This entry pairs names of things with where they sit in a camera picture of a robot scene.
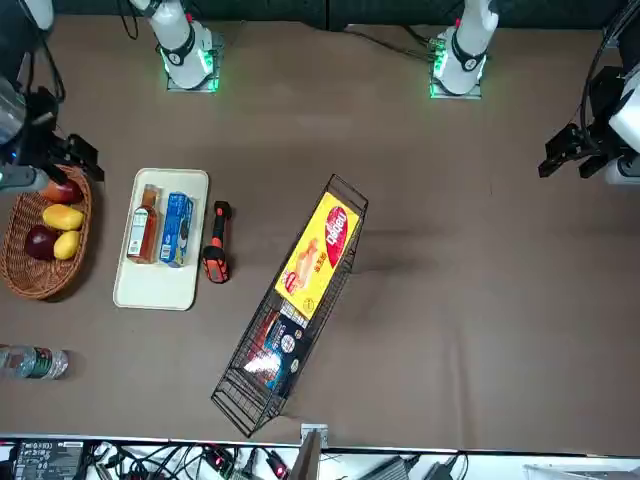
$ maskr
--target glass bottle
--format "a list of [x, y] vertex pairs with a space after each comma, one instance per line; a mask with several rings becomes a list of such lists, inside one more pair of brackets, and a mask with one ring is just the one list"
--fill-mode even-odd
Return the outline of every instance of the glass bottle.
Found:
[[153, 185], [145, 185], [140, 206], [133, 212], [127, 258], [135, 263], [153, 263], [158, 229], [155, 205], [160, 193]]

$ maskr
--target brown table surface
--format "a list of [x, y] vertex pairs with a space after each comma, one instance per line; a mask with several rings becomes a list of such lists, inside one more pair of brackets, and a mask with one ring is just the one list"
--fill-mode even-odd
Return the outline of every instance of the brown table surface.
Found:
[[[255, 439], [295, 442], [307, 421], [333, 445], [640, 451], [640, 192], [536, 170], [598, 32], [500, 30], [483, 100], [432, 101], [425, 64], [361, 38], [212, 28], [228, 42], [219, 93], [169, 94], [146, 24], [131, 42], [117, 17], [57, 19], [60, 125], [106, 171], [100, 234], [65, 300], [0, 288], [2, 342], [74, 352], [64, 381], [1, 384], [0, 431], [241, 440], [210, 394], [337, 172], [370, 200], [355, 274], [287, 417]], [[112, 302], [142, 167], [204, 169], [210, 201], [236, 209], [232, 280], [200, 272], [184, 313]]]

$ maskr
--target plastic bottle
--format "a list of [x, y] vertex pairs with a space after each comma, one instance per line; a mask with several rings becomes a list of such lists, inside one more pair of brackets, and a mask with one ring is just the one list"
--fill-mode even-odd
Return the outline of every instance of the plastic bottle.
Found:
[[69, 366], [62, 350], [23, 345], [0, 345], [0, 374], [13, 378], [54, 380]]

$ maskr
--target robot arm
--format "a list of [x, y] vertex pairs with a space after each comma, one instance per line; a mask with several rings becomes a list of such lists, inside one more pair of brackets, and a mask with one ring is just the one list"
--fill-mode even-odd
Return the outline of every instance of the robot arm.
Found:
[[211, 32], [189, 21], [180, 0], [131, 0], [149, 20], [160, 43], [165, 70], [183, 89], [204, 83], [213, 73]]
[[[62, 139], [54, 133], [64, 95], [54, 96], [44, 87], [31, 91], [18, 80], [25, 55], [33, 55], [45, 42], [39, 29], [51, 27], [51, 1], [5, 3], [0, 16], [0, 192], [40, 190], [49, 179], [64, 183], [67, 177], [56, 163], [79, 166], [95, 180], [103, 180], [95, 148], [78, 135]], [[59, 75], [56, 79], [63, 91]]]
[[[605, 33], [585, 82], [580, 126], [569, 123], [546, 144], [547, 158], [538, 166], [548, 177], [570, 160], [580, 160], [582, 178], [607, 169], [609, 183], [640, 184], [640, 1], [630, 0]], [[605, 66], [592, 78], [604, 48], [617, 40], [621, 67]], [[586, 102], [593, 121], [586, 124]]]
[[497, 26], [496, 0], [465, 0], [460, 26], [440, 35], [446, 51], [433, 76], [447, 94], [466, 95], [478, 84]]

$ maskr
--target yellow mango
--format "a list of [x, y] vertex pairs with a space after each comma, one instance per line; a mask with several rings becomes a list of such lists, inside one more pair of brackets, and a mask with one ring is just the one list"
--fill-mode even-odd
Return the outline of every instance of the yellow mango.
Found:
[[80, 232], [71, 230], [58, 237], [53, 245], [53, 256], [58, 260], [69, 260], [78, 251], [80, 246]]
[[77, 230], [84, 221], [84, 214], [66, 205], [56, 203], [45, 208], [42, 220], [51, 228], [58, 230]]

